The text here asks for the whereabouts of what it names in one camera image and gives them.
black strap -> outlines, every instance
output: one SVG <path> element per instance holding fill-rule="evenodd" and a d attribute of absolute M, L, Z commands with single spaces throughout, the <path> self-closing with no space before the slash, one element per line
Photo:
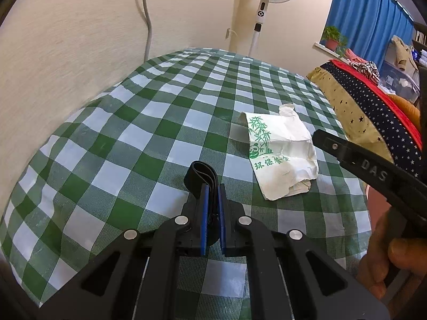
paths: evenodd
<path fill-rule="evenodd" d="M 200 198 L 201 186 L 209 186 L 208 207 L 208 245 L 218 240 L 218 176 L 215 170 L 205 162 L 193 161 L 184 177 L 184 185 L 197 199 Z"/>

power cord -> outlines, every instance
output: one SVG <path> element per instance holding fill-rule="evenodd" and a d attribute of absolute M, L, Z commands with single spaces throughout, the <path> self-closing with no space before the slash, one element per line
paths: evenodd
<path fill-rule="evenodd" d="M 152 25 L 151 25 L 150 15 L 148 14 L 147 0 L 142 0 L 142 6 L 144 8 L 145 19 L 148 27 L 147 43 L 145 44 L 145 54 L 144 54 L 144 62 L 146 62 L 148 60 L 150 47 L 151 47 Z"/>
<path fill-rule="evenodd" d="M 238 37 L 238 34 L 236 34 L 236 31 L 232 30 L 232 29 L 231 29 L 231 27 L 229 27 L 229 28 L 227 29 L 227 32 L 226 32 L 226 39 L 230 37 L 230 34 L 234 34 L 234 35 L 236 35 L 236 37 Z"/>

plastic storage box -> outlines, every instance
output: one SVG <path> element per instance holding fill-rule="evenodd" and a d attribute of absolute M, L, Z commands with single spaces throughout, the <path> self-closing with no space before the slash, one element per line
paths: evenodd
<path fill-rule="evenodd" d="M 403 97 L 410 103 L 415 103 L 420 95 L 420 88 L 415 81 L 387 61 L 383 62 L 379 71 L 379 84 L 395 91 L 396 95 Z"/>

clothes pile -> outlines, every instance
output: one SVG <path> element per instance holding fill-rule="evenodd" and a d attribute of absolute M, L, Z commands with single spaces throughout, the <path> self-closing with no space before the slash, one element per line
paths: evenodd
<path fill-rule="evenodd" d="M 367 63 L 368 61 L 366 61 L 365 59 L 362 59 L 361 57 L 358 57 L 355 53 L 353 53 L 353 51 L 348 48 L 345 51 L 345 56 L 347 57 L 347 59 L 350 60 L 350 62 L 352 63 Z"/>
<path fill-rule="evenodd" d="M 421 50 L 421 57 L 419 59 L 419 62 L 422 66 L 427 67 L 427 51 L 424 49 Z"/>
<path fill-rule="evenodd" d="M 363 74 L 372 83 L 374 83 L 375 85 L 378 85 L 379 72 L 378 72 L 377 65 L 375 65 L 373 61 L 368 61 L 366 63 L 351 62 L 350 66 L 353 67 L 357 72 Z"/>

metal screw head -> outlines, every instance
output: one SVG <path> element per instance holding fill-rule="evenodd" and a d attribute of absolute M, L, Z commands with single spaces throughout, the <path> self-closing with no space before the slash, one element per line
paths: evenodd
<path fill-rule="evenodd" d="M 295 239 L 296 241 L 299 241 L 302 238 L 302 232 L 298 230 L 292 230 L 291 232 L 289 232 L 289 237 Z"/>
<path fill-rule="evenodd" d="M 185 215 L 180 215 L 175 218 L 175 223 L 178 225 L 185 225 L 188 223 L 188 218 Z"/>
<path fill-rule="evenodd" d="M 240 217 L 239 218 L 239 223 L 241 223 L 242 225 L 249 225 L 252 222 L 252 219 L 249 217 Z"/>
<path fill-rule="evenodd" d="M 123 233 L 123 236 L 126 239 L 134 239 L 136 238 L 136 236 L 138 236 L 138 232 L 136 232 L 135 230 L 127 230 L 125 233 Z"/>

